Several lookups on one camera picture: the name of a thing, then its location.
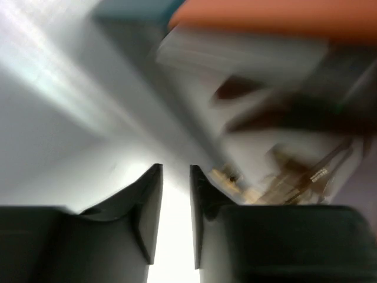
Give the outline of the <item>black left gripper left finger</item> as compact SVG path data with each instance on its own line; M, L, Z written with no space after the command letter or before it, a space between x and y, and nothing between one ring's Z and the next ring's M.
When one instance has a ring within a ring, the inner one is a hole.
M2 282L146 282L154 262L163 167L75 214L1 207Z

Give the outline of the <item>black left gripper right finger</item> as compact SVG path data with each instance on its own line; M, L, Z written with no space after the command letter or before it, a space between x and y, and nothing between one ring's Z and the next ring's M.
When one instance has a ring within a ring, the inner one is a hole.
M201 282L375 282L376 239L346 206L238 205L190 168Z

